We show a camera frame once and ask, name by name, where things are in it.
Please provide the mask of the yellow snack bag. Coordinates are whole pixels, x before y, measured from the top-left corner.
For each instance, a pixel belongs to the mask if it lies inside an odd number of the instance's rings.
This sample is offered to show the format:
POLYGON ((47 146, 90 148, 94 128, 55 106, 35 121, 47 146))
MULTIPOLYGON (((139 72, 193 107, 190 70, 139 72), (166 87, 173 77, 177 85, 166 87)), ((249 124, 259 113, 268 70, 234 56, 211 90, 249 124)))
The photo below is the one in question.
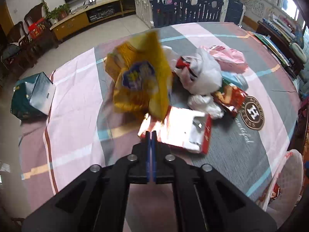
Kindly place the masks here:
POLYGON ((172 71, 159 42, 150 30, 132 36, 107 54, 105 71, 115 83, 113 104, 119 112, 148 112, 164 120, 172 87, 172 71))

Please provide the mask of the red white foil package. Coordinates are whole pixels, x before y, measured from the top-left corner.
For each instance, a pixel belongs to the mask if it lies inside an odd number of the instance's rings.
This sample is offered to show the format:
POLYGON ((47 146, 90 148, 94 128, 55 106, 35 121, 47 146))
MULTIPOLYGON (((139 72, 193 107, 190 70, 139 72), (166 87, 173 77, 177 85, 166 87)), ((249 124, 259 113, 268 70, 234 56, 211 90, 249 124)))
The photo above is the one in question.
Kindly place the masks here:
POLYGON ((212 118, 209 114, 186 108, 170 106, 164 120, 146 114, 138 136, 146 132, 157 133, 157 141, 195 154, 207 154, 210 146, 212 118))

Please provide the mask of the white crumpled tissue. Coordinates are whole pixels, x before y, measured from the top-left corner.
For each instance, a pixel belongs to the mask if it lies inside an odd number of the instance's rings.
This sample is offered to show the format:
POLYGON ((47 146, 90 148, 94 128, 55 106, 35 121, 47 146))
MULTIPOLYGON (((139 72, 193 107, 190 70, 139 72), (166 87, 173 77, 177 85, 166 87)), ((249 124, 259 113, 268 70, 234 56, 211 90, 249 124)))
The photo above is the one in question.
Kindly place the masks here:
POLYGON ((190 109, 208 114, 212 119, 221 119, 223 110, 214 102, 212 96, 191 95, 188 98, 190 109))

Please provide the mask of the pink grey plaid tablecloth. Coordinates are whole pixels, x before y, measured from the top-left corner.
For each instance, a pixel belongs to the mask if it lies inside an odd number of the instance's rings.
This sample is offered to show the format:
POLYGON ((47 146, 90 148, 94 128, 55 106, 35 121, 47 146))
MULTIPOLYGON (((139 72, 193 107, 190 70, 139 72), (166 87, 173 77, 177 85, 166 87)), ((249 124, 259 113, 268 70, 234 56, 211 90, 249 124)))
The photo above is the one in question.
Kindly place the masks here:
POLYGON ((22 231, 276 231, 257 199, 300 108, 284 68, 232 23, 90 49, 19 81, 22 231))

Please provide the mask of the white plastic bag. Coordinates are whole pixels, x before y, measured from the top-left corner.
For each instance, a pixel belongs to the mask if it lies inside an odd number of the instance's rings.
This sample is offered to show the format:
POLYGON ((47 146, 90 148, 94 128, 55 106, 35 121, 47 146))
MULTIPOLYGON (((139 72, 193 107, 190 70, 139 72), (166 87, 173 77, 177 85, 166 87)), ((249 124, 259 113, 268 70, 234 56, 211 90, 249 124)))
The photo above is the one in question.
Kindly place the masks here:
POLYGON ((193 55, 179 57, 174 72, 193 95, 208 95, 222 86, 221 66, 203 48, 197 48, 193 55))

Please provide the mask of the red orange snack packet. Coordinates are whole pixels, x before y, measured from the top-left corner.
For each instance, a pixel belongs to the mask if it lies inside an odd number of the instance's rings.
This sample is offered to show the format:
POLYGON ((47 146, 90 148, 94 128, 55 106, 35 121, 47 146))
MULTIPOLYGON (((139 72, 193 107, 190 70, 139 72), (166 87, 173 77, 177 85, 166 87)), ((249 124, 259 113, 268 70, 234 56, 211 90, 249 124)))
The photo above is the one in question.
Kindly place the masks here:
POLYGON ((235 118, 248 94, 230 83, 224 85, 219 91, 212 94, 214 102, 223 107, 225 111, 235 118))

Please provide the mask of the light blue plastic wrapper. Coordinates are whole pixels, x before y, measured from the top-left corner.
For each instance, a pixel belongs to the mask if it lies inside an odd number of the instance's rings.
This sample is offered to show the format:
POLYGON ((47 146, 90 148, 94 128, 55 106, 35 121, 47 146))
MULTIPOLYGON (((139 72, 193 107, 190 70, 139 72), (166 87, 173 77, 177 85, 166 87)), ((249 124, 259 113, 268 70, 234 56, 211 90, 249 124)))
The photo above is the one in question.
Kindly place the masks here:
POLYGON ((247 80, 242 74, 222 71, 222 79, 228 84, 234 84, 243 91, 248 89, 247 80))

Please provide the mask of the pink plastic bag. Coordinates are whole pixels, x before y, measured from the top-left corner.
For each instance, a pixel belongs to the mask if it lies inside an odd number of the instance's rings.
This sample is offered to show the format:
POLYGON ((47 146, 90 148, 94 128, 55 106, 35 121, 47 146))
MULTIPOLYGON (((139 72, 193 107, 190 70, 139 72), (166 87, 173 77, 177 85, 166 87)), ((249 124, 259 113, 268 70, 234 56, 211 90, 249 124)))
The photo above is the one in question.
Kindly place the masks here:
POLYGON ((236 49, 214 45, 211 47, 201 46, 221 66, 222 71, 242 74, 248 68, 244 54, 236 49))

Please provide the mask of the dark green gift box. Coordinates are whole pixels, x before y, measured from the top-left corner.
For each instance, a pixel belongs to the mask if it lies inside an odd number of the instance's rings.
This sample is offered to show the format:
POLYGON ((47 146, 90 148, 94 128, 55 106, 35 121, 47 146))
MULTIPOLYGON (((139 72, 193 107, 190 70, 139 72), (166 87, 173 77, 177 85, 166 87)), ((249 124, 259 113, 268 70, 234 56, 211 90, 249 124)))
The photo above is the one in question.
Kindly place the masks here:
POLYGON ((55 89, 56 86, 44 72, 17 81, 10 113, 22 121, 47 116, 55 89))

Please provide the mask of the navy white baby fence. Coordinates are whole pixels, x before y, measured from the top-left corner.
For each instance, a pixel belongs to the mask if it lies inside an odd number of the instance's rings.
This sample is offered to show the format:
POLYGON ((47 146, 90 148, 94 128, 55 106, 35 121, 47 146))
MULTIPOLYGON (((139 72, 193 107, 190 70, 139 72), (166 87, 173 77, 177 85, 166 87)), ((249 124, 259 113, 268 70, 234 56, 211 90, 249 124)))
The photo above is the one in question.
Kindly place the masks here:
POLYGON ((135 0, 136 15, 149 27, 198 22, 241 26, 246 11, 237 0, 135 0))

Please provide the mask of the yellow wooden TV cabinet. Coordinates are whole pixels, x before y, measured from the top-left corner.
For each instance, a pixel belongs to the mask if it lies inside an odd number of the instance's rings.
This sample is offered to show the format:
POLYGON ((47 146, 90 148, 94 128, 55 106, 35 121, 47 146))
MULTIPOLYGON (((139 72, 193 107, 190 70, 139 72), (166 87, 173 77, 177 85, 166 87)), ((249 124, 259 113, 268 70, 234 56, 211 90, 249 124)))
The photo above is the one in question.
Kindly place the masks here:
POLYGON ((136 12, 134 0, 103 0, 95 5, 68 15, 51 26, 58 41, 79 32, 85 28, 106 20, 124 17, 136 12))

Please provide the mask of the green potted plant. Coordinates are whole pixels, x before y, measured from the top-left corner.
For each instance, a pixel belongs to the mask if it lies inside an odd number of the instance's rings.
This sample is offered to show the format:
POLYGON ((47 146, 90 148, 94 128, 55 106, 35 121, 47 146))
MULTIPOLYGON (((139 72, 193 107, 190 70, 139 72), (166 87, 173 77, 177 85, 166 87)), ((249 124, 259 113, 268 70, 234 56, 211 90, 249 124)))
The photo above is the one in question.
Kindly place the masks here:
POLYGON ((48 12, 46 19, 51 22, 52 25, 63 20, 70 14, 70 5, 65 3, 48 12))

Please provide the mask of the red gift box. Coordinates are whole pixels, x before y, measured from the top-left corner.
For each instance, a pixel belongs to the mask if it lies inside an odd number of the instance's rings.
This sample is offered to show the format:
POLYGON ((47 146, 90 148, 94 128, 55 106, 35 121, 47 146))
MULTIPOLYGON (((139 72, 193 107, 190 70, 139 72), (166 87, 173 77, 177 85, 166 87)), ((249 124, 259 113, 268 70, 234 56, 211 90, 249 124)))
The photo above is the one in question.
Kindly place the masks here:
POLYGON ((36 39, 38 36, 42 35, 43 32, 48 28, 48 23, 44 17, 39 19, 37 22, 31 24, 28 27, 28 32, 31 39, 36 39))

